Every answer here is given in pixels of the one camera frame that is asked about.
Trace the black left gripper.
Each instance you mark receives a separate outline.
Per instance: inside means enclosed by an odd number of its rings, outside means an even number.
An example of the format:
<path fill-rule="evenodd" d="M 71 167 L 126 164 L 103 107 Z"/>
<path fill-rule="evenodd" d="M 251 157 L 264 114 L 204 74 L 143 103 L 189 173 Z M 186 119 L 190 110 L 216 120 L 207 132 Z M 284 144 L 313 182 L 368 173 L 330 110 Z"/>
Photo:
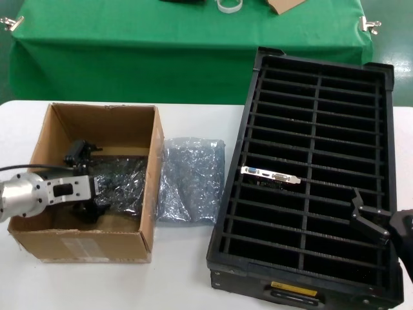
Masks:
<path fill-rule="evenodd" d="M 102 151 L 102 148 L 80 139 L 73 142 L 64 163 L 72 170 L 41 170 L 42 178 L 69 178 L 88 175 L 93 163 L 92 153 Z M 81 201 L 74 205 L 74 216 L 83 223 L 95 223 L 106 212 L 106 204 L 98 204 L 94 200 Z"/>

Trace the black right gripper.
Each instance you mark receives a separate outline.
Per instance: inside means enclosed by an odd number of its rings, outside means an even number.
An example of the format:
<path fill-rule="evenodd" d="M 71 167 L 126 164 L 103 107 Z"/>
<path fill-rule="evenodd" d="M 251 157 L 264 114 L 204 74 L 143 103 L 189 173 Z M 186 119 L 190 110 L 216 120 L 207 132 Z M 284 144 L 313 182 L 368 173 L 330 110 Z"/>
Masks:
<path fill-rule="evenodd" d="M 389 211 L 365 205 L 357 188 L 352 191 L 350 226 L 379 246 L 385 246 L 391 236 L 397 255 L 412 278 L 412 209 L 397 211 L 391 217 Z"/>

